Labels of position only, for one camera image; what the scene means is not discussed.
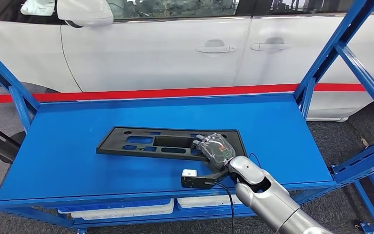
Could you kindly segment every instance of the side mirror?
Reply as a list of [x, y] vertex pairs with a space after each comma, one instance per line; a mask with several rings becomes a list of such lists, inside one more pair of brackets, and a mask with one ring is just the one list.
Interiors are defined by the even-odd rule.
[[56, 11], [60, 20], [72, 21], [81, 27], [108, 26], [114, 20], [105, 0], [58, 0]]

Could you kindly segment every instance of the robotic arm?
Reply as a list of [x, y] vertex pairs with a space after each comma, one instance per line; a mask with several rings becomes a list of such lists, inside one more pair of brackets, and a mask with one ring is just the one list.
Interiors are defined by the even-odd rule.
[[[277, 234], [332, 234], [300, 209], [267, 171], [245, 156], [236, 156], [233, 147], [220, 134], [198, 135], [193, 144], [210, 160], [210, 165], [221, 171], [219, 179], [229, 174], [236, 182], [237, 198], [252, 209]], [[200, 187], [191, 177], [183, 177], [182, 184]], [[211, 181], [204, 184], [210, 187]]]

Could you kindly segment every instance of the gray carpet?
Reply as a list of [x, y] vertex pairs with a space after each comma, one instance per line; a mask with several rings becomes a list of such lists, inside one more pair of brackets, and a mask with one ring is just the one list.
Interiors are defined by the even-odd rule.
[[[34, 92], [42, 89], [31, 87]], [[308, 126], [328, 164], [342, 162], [364, 149], [363, 138], [374, 143], [374, 104], [353, 115], [347, 122], [309, 122]], [[12, 104], [0, 104], [0, 129], [7, 134], [21, 130]], [[0, 162], [0, 182], [7, 165]], [[374, 202], [374, 190], [366, 179], [365, 189]], [[303, 205], [303, 209], [325, 227], [336, 234], [362, 233], [352, 226], [353, 219], [370, 221], [371, 217], [353, 186], [347, 186], [313, 202]], [[0, 213], [0, 234], [72, 234], [71, 230], [24, 218]], [[145, 225], [128, 225], [105, 228], [91, 228], [89, 234], [226, 234], [230, 233], [230, 219], [213, 219]], [[257, 217], [237, 218], [237, 234], [272, 233]]]

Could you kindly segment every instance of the wire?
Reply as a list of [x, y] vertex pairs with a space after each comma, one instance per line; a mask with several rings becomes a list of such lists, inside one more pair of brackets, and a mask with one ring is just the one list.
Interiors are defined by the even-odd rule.
[[231, 205], [231, 234], [234, 234], [234, 206], [233, 206], [233, 198], [231, 197], [231, 193], [226, 186], [221, 183], [214, 182], [215, 184], [219, 185], [220, 187], [224, 188], [228, 194], [228, 198], [230, 198], [230, 205]]
[[256, 158], [257, 163], [259, 164], [259, 167], [262, 168], [262, 165], [260, 164], [259, 159], [257, 158], [257, 156], [256, 156], [254, 153], [251, 153], [251, 154], [249, 155], [249, 157], [251, 157], [252, 155]]

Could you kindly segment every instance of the red stripe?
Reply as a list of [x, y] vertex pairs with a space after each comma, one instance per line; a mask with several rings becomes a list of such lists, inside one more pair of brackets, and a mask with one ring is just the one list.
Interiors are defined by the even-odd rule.
[[[249, 86], [228, 86], [210, 88], [187, 89], [159, 89], [159, 90], [128, 90], [84, 93], [49, 93], [33, 94], [38, 101], [76, 101], [101, 99], [129, 99], [129, 98], [169, 98], [185, 96], [254, 94], [294, 91], [298, 84], [268, 84]], [[363, 92], [361, 84], [349, 83], [321, 83], [315, 86], [315, 91]], [[12, 102], [10, 95], [0, 95], [0, 103]]]

